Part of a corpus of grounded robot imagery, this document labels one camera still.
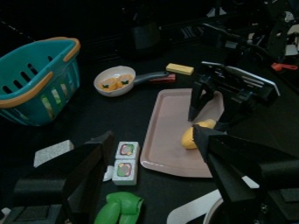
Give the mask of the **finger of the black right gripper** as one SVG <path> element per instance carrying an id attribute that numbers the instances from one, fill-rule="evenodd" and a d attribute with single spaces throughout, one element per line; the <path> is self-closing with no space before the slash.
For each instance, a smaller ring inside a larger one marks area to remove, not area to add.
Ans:
<path id="1" fill-rule="evenodd" d="M 188 111 L 188 121 L 194 121 L 206 104 L 214 98 L 215 87 L 210 80 L 199 80 L 194 82 L 191 89 L 191 104 Z"/>
<path id="2" fill-rule="evenodd" d="M 242 120 L 242 115 L 239 113 L 227 113 L 224 112 L 216 121 L 216 125 L 214 127 L 215 130 L 226 132 L 230 128 L 236 125 Z"/>

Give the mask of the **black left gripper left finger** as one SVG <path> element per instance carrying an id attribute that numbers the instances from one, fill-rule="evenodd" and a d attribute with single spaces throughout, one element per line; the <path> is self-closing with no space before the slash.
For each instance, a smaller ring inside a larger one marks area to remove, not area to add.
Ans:
<path id="1" fill-rule="evenodd" d="M 107 132 L 32 169 L 13 189 L 13 224 L 92 224 L 115 135 Z"/>

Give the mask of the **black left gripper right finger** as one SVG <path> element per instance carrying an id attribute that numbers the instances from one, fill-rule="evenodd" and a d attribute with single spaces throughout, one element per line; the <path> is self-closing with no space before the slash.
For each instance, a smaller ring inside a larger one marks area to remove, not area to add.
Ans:
<path id="1" fill-rule="evenodd" d="M 215 129 L 192 126 L 192 137 L 224 200 L 299 204 L 299 158 Z"/>

